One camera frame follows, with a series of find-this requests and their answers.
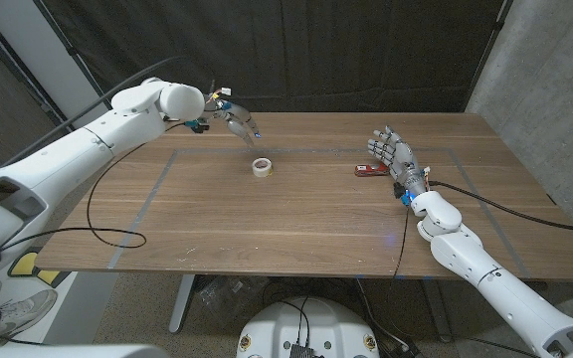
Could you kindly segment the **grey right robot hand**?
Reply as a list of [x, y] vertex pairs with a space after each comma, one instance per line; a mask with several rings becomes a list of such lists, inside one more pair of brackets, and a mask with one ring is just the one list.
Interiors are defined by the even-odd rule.
[[389, 169], [395, 181], [395, 196], [409, 206], [419, 195], [428, 191], [424, 171], [411, 147], [390, 126], [384, 131], [374, 130], [369, 139], [368, 152]]

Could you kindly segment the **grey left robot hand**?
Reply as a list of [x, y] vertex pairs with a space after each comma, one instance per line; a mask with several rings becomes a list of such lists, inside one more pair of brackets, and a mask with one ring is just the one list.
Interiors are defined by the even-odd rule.
[[253, 147], [253, 137], [261, 137], [259, 128], [247, 109], [223, 99], [224, 95], [230, 94], [229, 88], [215, 89], [205, 94], [203, 113], [197, 119], [184, 121], [183, 124], [195, 133], [203, 133], [210, 128], [212, 120], [222, 120], [233, 134]]

